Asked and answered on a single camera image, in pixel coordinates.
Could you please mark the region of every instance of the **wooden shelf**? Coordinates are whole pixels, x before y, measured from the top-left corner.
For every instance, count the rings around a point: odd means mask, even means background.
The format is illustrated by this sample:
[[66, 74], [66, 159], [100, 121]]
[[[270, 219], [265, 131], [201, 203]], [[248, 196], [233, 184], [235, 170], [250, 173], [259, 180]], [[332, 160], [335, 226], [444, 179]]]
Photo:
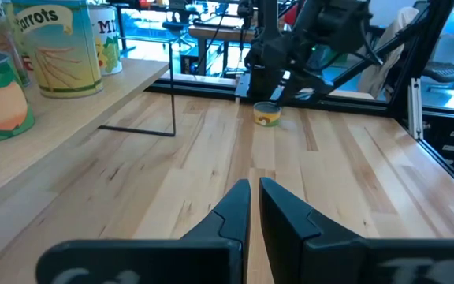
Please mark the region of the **wooden shelf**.
[[123, 59], [124, 70], [103, 77], [104, 90], [79, 99], [48, 99], [36, 84], [25, 90], [36, 123], [26, 133], [0, 141], [0, 189], [5, 199], [14, 190], [9, 184], [17, 176], [39, 169], [39, 161], [68, 142], [94, 131], [113, 113], [157, 80], [168, 69], [167, 62]]

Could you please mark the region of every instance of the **metal rod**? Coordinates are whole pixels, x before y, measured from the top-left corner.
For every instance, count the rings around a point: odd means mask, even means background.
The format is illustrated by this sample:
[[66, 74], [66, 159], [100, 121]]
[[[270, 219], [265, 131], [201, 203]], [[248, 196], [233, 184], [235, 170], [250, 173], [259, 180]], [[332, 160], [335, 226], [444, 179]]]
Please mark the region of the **metal rod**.
[[174, 137], [174, 133], [164, 133], [164, 132], [159, 132], [159, 131], [133, 129], [133, 128], [127, 128], [127, 127], [110, 126], [110, 125], [101, 125], [98, 127], [98, 129], [120, 131], [120, 132], [126, 132], [126, 133], [150, 134], [150, 135], [156, 135], [156, 136]]
[[[421, 26], [421, 23], [414, 23], [413, 26], [408, 27], [407, 29], [399, 32], [395, 38], [393, 38], [392, 40], [387, 42], [384, 46], [378, 48], [375, 51], [375, 53], [380, 58], [384, 58], [390, 52], [392, 52], [396, 48], [398, 48], [401, 44], [406, 43], [409, 39], [411, 39], [411, 37], [418, 34], [420, 26]], [[334, 79], [333, 87], [326, 90], [326, 93], [330, 93], [331, 91], [339, 88], [341, 85], [350, 81], [351, 79], [353, 79], [355, 76], [357, 76], [359, 73], [361, 73], [363, 70], [367, 69], [371, 65], [372, 65], [372, 63], [367, 60], [362, 60], [361, 62], [357, 63], [356, 65], [354, 65], [353, 67], [348, 69], [346, 72], [339, 75], [336, 79]]]
[[115, 6], [117, 10], [117, 17], [118, 17], [118, 31], [120, 32], [120, 37], [122, 39], [122, 51], [127, 50], [127, 43], [125, 42], [125, 30], [124, 30], [124, 23], [122, 21], [122, 8], [120, 6]]
[[433, 0], [427, 8], [426, 19], [428, 25], [419, 31], [419, 36], [411, 45], [405, 64], [394, 85], [392, 99], [388, 111], [392, 116], [400, 118], [407, 113], [407, 86], [412, 77], [421, 77], [431, 53], [437, 44], [442, 28], [445, 26], [449, 14], [452, 12], [454, 0]]
[[173, 132], [172, 133], [165, 133], [160, 131], [153, 131], [153, 130], [144, 130], [144, 129], [134, 129], [128, 127], [118, 127], [118, 126], [111, 126], [111, 125], [101, 125], [98, 129], [105, 129], [105, 130], [113, 130], [113, 131], [120, 131], [126, 133], [138, 133], [138, 134], [150, 134], [156, 136], [166, 136], [166, 137], [175, 137], [177, 135], [177, 123], [176, 123], [176, 114], [175, 114], [175, 106], [174, 106], [174, 71], [173, 71], [173, 42], [168, 41], [168, 48], [169, 48], [169, 78], [170, 78], [170, 95], [171, 95], [171, 116], [173, 120]]
[[277, 3], [274, 0], [264, 0], [263, 3], [263, 12], [264, 12], [264, 29], [262, 30], [262, 34], [260, 35], [261, 39], [269, 40], [275, 39], [281, 36], [280, 30], [277, 26]]
[[169, 78], [171, 85], [171, 112], [173, 115], [173, 137], [177, 135], [177, 124], [176, 117], [174, 113], [174, 70], [173, 70], [173, 44], [168, 43], [169, 45]]
[[227, 69], [227, 64], [229, 63], [229, 42], [225, 41], [224, 42], [224, 57], [223, 57], [223, 63], [222, 63], [222, 73], [225, 72]]

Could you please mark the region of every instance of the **chair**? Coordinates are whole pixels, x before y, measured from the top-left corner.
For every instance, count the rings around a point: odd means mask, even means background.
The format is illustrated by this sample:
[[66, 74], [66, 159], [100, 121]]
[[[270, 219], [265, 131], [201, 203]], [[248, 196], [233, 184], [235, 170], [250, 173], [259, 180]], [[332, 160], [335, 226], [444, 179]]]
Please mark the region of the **chair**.
[[[429, 3], [427, 1], [417, 1], [413, 7], [420, 13], [423, 13], [428, 5]], [[372, 27], [370, 29], [370, 32], [372, 33], [373, 37], [380, 37], [385, 34], [386, 29]], [[386, 76], [384, 83], [385, 86], [393, 86], [396, 83], [396, 80], [399, 77], [402, 68], [404, 67], [410, 48], [410, 43], [404, 45], [404, 49], [400, 54], [400, 59], [393, 66], [391, 66], [388, 75]], [[454, 82], [454, 64], [447, 62], [428, 61], [422, 75], [430, 77], [438, 83], [452, 83]], [[371, 95], [377, 97], [378, 94], [371, 93]]]
[[[163, 22], [162, 27], [176, 36], [173, 44], [178, 43], [180, 47], [181, 44], [185, 44], [189, 47], [194, 47], [195, 44], [191, 41], [186, 40], [185, 36], [187, 35], [188, 27], [190, 26], [188, 18], [192, 13], [196, 13], [196, 11], [188, 11], [186, 5], [187, 2], [185, 0], [170, 0], [169, 10], [173, 13], [173, 17], [171, 21]], [[177, 21], [175, 13], [179, 13], [180, 21]]]
[[[419, 10], [420, 12], [424, 11], [426, 7], [429, 5], [427, 1], [417, 1], [413, 7]], [[400, 60], [395, 64], [393, 69], [389, 73], [389, 82], [395, 83], [394, 81], [400, 74], [402, 67], [404, 66], [405, 59], [409, 53], [409, 48], [411, 44], [406, 44], [402, 55], [400, 56]], [[435, 62], [435, 61], [428, 61], [426, 63], [425, 69], [422, 73], [423, 76], [430, 77], [431, 79], [435, 80], [438, 83], [452, 83], [454, 82], [454, 64], [447, 63], [447, 62]]]

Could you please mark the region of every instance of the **black metal bar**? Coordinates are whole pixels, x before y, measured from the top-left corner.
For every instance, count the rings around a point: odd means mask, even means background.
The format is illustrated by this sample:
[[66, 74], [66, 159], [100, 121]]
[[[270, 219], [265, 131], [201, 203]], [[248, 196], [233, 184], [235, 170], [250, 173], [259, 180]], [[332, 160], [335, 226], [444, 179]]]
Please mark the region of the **black metal bar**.
[[[425, 22], [417, 22], [408, 26], [405, 30], [399, 32], [395, 38], [387, 42], [384, 46], [378, 48], [375, 53], [380, 57], [384, 58], [390, 52], [394, 51], [398, 48], [401, 44], [406, 43], [411, 37], [417, 35], [420, 31], [422, 23]], [[331, 91], [339, 88], [341, 85], [345, 84], [346, 82], [353, 79], [355, 76], [360, 74], [363, 70], [367, 69], [371, 66], [372, 63], [367, 60], [362, 60], [361, 62], [355, 64], [350, 69], [346, 70], [346, 72], [339, 75], [337, 78], [333, 80], [333, 87], [326, 90], [326, 93], [330, 93]]]
[[417, 142], [454, 179], [454, 168], [447, 164], [444, 158], [442, 158], [442, 156], [426, 141], [418, 140]]
[[207, 50], [207, 40], [204, 38], [197, 39], [197, 46], [199, 48], [199, 58], [204, 58], [201, 61], [201, 64], [197, 66], [198, 74], [202, 76], [206, 76], [206, 66], [208, 62], [208, 50]]
[[411, 78], [420, 78], [454, 7], [454, 0], [432, 0], [426, 14], [428, 24], [412, 43], [409, 55], [395, 84], [388, 111], [394, 117], [407, 113], [407, 87]]
[[445, 108], [423, 107], [423, 115], [432, 115], [440, 118], [454, 118], [454, 110]]
[[154, 130], [145, 130], [145, 129], [134, 129], [130, 127], [119, 127], [119, 126], [111, 126], [111, 125], [101, 125], [98, 129], [105, 129], [105, 130], [113, 130], [113, 131], [120, 131], [126, 133], [138, 133], [138, 134], [149, 134], [149, 135], [156, 135], [156, 136], [165, 136], [165, 137], [175, 137], [177, 135], [177, 124], [176, 124], [176, 115], [175, 115], [175, 107], [174, 107], [174, 71], [173, 71], [173, 42], [168, 41], [168, 48], [169, 48], [169, 94], [171, 95], [171, 116], [173, 120], [173, 132], [161, 132], [161, 131], [154, 131]]
[[[167, 83], [153, 83], [150, 87], [147, 88], [147, 90], [149, 92], [168, 92], [169, 88], [170, 86]], [[174, 87], [174, 90], [175, 94], [177, 95], [188, 95], [208, 99], [236, 99], [234, 91], [227, 91], [222, 89], [190, 87], [178, 84]]]
[[[167, 84], [169, 87], [169, 79], [168, 78], [159, 78], [155, 81], [154, 84]], [[222, 90], [222, 91], [228, 91], [229, 93], [233, 94], [233, 91], [236, 90], [236, 86], [233, 86], [231, 84], [222, 84], [222, 83], [217, 83], [217, 82], [202, 82], [202, 81], [192, 81], [192, 80], [178, 80], [174, 79], [174, 87], [178, 88], [180, 86], [183, 87], [191, 87], [191, 88], [208, 88], [211, 89], [213, 92], [215, 90]]]
[[228, 57], [229, 57], [229, 42], [225, 41], [224, 42], [224, 58], [223, 58], [224, 61], [223, 61], [222, 73], [224, 73], [225, 70], [227, 69], [227, 63], [229, 62]]
[[122, 21], [122, 7], [115, 6], [117, 9], [117, 17], [118, 17], [118, 32], [120, 33], [121, 41], [122, 41], [122, 51], [127, 50], [127, 43], [125, 42], [125, 30], [124, 30], [124, 23]]

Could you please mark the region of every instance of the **wooden table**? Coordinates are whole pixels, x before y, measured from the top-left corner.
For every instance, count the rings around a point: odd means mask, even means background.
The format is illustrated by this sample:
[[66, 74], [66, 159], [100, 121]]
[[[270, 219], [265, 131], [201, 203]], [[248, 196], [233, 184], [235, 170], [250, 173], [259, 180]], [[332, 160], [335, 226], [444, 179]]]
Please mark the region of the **wooden table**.
[[61, 150], [96, 130], [168, 69], [167, 62], [122, 59], [122, 63], [124, 70], [103, 77], [104, 90], [92, 96], [48, 99], [40, 95], [37, 84], [25, 90], [36, 123], [26, 133], [0, 141], [0, 205], [25, 190], [23, 180], [36, 176]]
[[[165, 131], [168, 109], [169, 95], [145, 93], [108, 122]], [[265, 128], [252, 106], [183, 96], [176, 111], [176, 138], [97, 130], [21, 179], [0, 205], [0, 284], [33, 283], [60, 241], [179, 238], [240, 178], [252, 190], [250, 284], [273, 281], [263, 176], [365, 237], [454, 238], [454, 180], [390, 118], [286, 107]]]
[[[206, 48], [207, 48], [207, 40], [213, 39], [214, 34], [216, 32], [216, 28], [212, 27], [203, 27], [203, 26], [190, 26], [188, 28], [188, 32], [191, 37], [197, 38], [197, 43], [199, 45], [199, 59], [204, 57], [203, 62], [201, 65], [198, 66], [199, 75], [206, 74]], [[248, 31], [243, 31], [243, 42], [250, 43], [255, 36], [255, 31], [250, 29]], [[229, 56], [229, 42], [239, 42], [241, 38], [241, 30], [238, 28], [220, 28], [218, 29], [217, 36], [215, 36], [215, 40], [223, 40], [224, 41], [224, 69], [227, 66], [227, 57]]]

